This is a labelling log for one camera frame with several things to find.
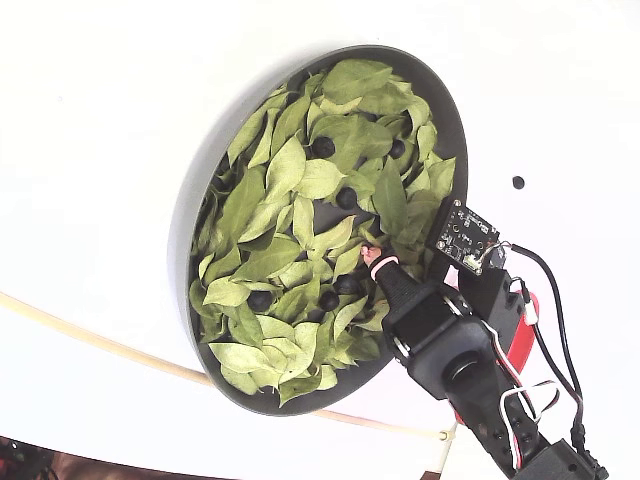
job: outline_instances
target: circuit board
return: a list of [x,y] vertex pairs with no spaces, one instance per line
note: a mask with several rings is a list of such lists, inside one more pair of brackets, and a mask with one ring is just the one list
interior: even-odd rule
[[485,252],[498,243],[499,236],[495,227],[460,200],[454,200],[448,206],[442,205],[428,243],[455,267],[481,275],[483,265],[489,263]]

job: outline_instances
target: round tray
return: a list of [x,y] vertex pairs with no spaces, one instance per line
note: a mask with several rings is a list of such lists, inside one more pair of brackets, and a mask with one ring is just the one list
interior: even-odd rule
[[[466,200],[468,174],[467,145],[458,109],[444,83],[442,83],[433,70],[418,58],[401,50],[385,46],[366,45],[347,47],[327,53],[313,60],[288,77],[282,78],[277,85],[288,83],[289,87],[297,88],[307,78],[309,73],[314,74],[322,69],[328,69],[340,60],[347,58],[377,60],[390,65],[393,67],[393,73],[411,82],[413,92],[429,103],[433,114],[433,123],[438,129],[438,140],[434,150],[442,158],[456,157],[452,195],[461,200]],[[255,111],[265,99],[266,96],[262,98],[260,102],[256,103],[251,112]],[[232,139],[233,136],[228,138],[225,147],[228,146]],[[217,158],[215,162],[212,162],[211,176],[217,169],[220,159],[221,158]],[[338,209],[333,210],[333,213],[331,213],[331,209],[324,209],[318,212],[318,218],[314,222],[314,228],[323,230],[337,223],[341,217],[337,216],[339,215],[337,212]],[[189,305],[189,285],[191,280],[197,277],[197,267],[198,265],[194,261],[191,261],[188,266],[188,282],[184,285],[184,295],[187,298],[187,305]],[[443,280],[446,270],[446,262],[436,256],[431,263],[429,276]],[[392,358],[392,354],[386,348],[384,342],[381,342],[381,356],[379,359],[370,362],[361,362],[358,367],[351,367],[348,370],[337,370],[338,384],[335,387],[294,398],[287,402],[282,408],[279,408],[279,395],[277,392],[271,393],[265,391],[261,394],[246,395],[236,390],[224,380],[220,373],[220,363],[211,352],[211,349],[206,344],[197,343],[195,332],[198,332],[198,322],[198,315],[189,306],[191,335],[197,345],[200,361],[208,376],[217,388],[230,400],[251,411],[266,415],[300,415],[331,405],[353,393],[371,380]]]

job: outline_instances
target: green leaf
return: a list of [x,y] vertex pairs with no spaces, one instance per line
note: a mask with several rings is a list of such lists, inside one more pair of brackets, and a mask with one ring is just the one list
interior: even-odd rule
[[266,250],[251,253],[249,260],[236,270],[233,278],[236,280],[265,279],[271,273],[293,262],[300,251],[300,245],[296,242],[274,236]]
[[281,198],[302,180],[306,158],[296,137],[287,140],[269,164],[265,202],[270,203]]
[[324,198],[330,195],[345,177],[333,162],[316,159],[307,160],[304,175],[293,190],[310,199]]
[[338,384],[336,372],[330,365],[322,365],[322,367],[320,367],[320,375],[322,380],[318,385],[318,390],[329,390]]
[[398,167],[391,159],[382,170],[372,198],[380,214],[380,229],[390,235],[400,233],[407,222],[407,198]]
[[293,222],[293,205],[287,205],[280,210],[276,220],[276,233],[284,233]]
[[322,110],[327,115],[345,115],[354,111],[361,100],[362,97],[358,97],[347,103],[337,104],[333,103],[328,98],[323,98],[322,102],[320,102],[320,110]]
[[380,358],[380,347],[373,337],[358,338],[349,346],[347,354],[354,360],[371,361]]
[[389,304],[386,300],[377,302],[367,313],[366,321],[355,325],[370,332],[382,331],[382,319],[389,313]]
[[274,371],[259,348],[239,343],[210,343],[209,347],[218,361],[234,372],[249,373],[261,368]]
[[202,283],[209,286],[209,284],[215,279],[230,275],[231,272],[240,266],[240,263],[240,251],[238,250],[238,247],[234,246],[229,250],[229,253],[220,260],[216,260],[209,264],[206,272],[204,273]]
[[246,302],[227,313],[230,314],[229,332],[236,342],[258,348],[262,346],[264,335],[260,322]]
[[336,153],[327,160],[346,173],[353,168],[360,156],[370,158],[386,155],[393,139],[381,125],[369,122],[361,115],[327,115],[314,125],[310,141],[317,137],[329,137]]
[[292,398],[315,391],[321,381],[322,378],[320,376],[314,376],[309,378],[294,378],[280,384],[280,407]]
[[322,109],[314,102],[311,102],[311,104],[309,105],[309,111],[307,112],[307,134],[311,133],[311,129],[313,128],[316,120],[318,120],[320,117],[323,117],[324,115],[325,113],[322,111]]
[[258,133],[260,133],[265,112],[270,108],[282,108],[286,100],[286,93],[270,97],[247,119],[235,138],[231,141],[227,150],[230,166],[233,166],[238,155],[251,145],[251,142],[253,142]]
[[344,275],[345,273],[351,273],[356,265],[358,264],[358,260],[360,260],[360,248],[362,247],[362,243],[358,243],[351,250],[347,250],[342,255],[338,257],[336,260],[336,266],[333,269],[333,281],[340,275]]
[[234,372],[224,365],[220,367],[220,373],[229,385],[237,388],[242,393],[246,393],[247,395],[254,395],[258,391],[258,385],[256,385],[256,382],[248,373]]
[[259,203],[249,220],[246,230],[238,238],[238,242],[248,242],[273,228],[276,225],[278,215],[280,215],[283,208],[289,205],[290,201],[290,195],[285,193],[272,203]]
[[249,169],[227,198],[222,217],[216,224],[227,242],[238,241],[264,194],[264,168]]
[[409,116],[411,117],[411,135],[414,135],[418,128],[426,124],[431,117],[431,108],[429,104],[417,95],[411,97],[411,103],[407,107]]
[[285,142],[302,127],[310,103],[311,98],[304,95],[284,109],[273,130],[271,156],[276,155]]
[[347,325],[354,319],[354,317],[362,311],[364,304],[367,303],[367,297],[362,297],[360,300],[343,307],[336,315],[336,321],[333,326],[333,340],[337,341],[338,337]]
[[453,174],[456,169],[456,157],[443,160],[429,167],[431,178],[431,193],[439,200],[449,195],[453,183]]
[[383,86],[391,70],[390,66],[373,60],[342,60],[331,69],[322,83],[322,90],[332,101],[347,103]]
[[313,260],[314,258],[322,257],[327,250],[341,247],[347,243],[349,237],[351,237],[355,218],[355,215],[349,215],[335,227],[316,235],[311,242],[311,251],[308,252],[309,258]]
[[260,322],[262,334],[265,339],[281,337],[287,338],[292,342],[295,340],[293,327],[291,325],[267,315],[256,315],[256,317]]
[[333,355],[333,324],[335,315],[327,312],[324,321],[318,327],[316,334],[316,350],[313,354],[313,364],[321,365],[327,358]]
[[279,277],[288,289],[309,283],[313,277],[313,264],[309,260],[293,262]]
[[429,122],[426,125],[423,125],[418,129],[418,149],[420,150],[420,155],[418,156],[419,162],[424,162],[427,160],[429,153],[433,150],[433,147],[436,144],[438,139],[438,133],[436,131],[436,127],[433,123]]
[[358,105],[358,109],[376,115],[393,115],[402,113],[410,104],[411,99],[407,94],[402,93],[392,83],[387,83],[367,93]]
[[230,279],[231,277],[222,277],[211,282],[203,303],[205,305],[216,303],[230,307],[237,307],[243,303],[249,297],[251,290],[231,282]]
[[264,128],[264,133],[262,134],[260,143],[258,143],[256,151],[251,157],[249,168],[255,167],[256,165],[262,165],[263,163],[269,161],[269,152],[271,151],[271,136],[273,135],[273,124],[279,112],[280,109],[278,108],[270,108],[269,110],[267,110],[267,125]]
[[293,202],[293,235],[304,249],[313,242],[313,202],[308,198],[298,196]]
[[419,190],[429,190],[431,188],[431,180],[429,178],[429,171],[426,168],[422,168],[422,171],[407,187],[407,197],[411,199],[411,196]]

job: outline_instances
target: white surface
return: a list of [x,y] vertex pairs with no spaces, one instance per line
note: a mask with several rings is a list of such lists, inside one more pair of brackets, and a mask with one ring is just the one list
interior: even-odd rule
[[[637,276],[624,263],[640,240],[637,3],[424,1],[395,12],[382,1],[0,4],[0,291],[199,369],[168,260],[190,165],[224,148],[216,132],[265,79],[342,45],[403,48],[441,76],[458,104],[471,206],[556,273],[588,444],[621,474],[630,460],[609,431],[625,435],[620,426],[634,420],[628,400],[618,407],[610,392],[626,384],[617,365],[632,365],[638,334],[627,307]],[[525,178],[524,190],[511,187],[513,175]],[[515,256],[510,264],[539,294],[542,328],[557,347],[543,276]],[[14,385],[0,407],[11,398],[16,412],[0,433],[17,439],[246,479],[417,478],[439,458],[440,444],[250,415],[215,391],[4,312],[0,328],[0,379]],[[527,375],[548,375],[539,354]],[[42,401],[39,382],[55,395]],[[396,365],[338,408],[436,430],[451,421]],[[570,413],[565,399],[543,432],[559,438]],[[328,445],[331,460],[320,460]],[[301,450],[316,452],[313,465],[293,460]],[[470,464],[467,474],[478,469]]]

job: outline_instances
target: black ball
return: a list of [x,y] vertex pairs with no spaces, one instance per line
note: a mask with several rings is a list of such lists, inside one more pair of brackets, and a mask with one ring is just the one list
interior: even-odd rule
[[273,294],[264,290],[254,290],[247,298],[247,305],[254,312],[264,312],[273,301]]
[[325,312],[330,312],[340,305],[340,299],[338,298],[338,294],[331,290],[324,292],[320,296],[320,300],[318,300],[318,306],[323,309]]
[[336,203],[343,210],[351,210],[358,203],[358,194],[351,187],[342,188],[336,195]]
[[404,142],[399,138],[395,138],[393,140],[393,143],[391,144],[389,155],[391,155],[391,158],[400,158],[402,155],[404,155],[405,150],[406,147],[404,146]]
[[311,144],[311,150],[319,158],[329,158],[336,153],[336,146],[329,137],[318,137]]
[[333,283],[333,288],[340,295],[353,295],[360,292],[360,282],[351,275],[340,275]]

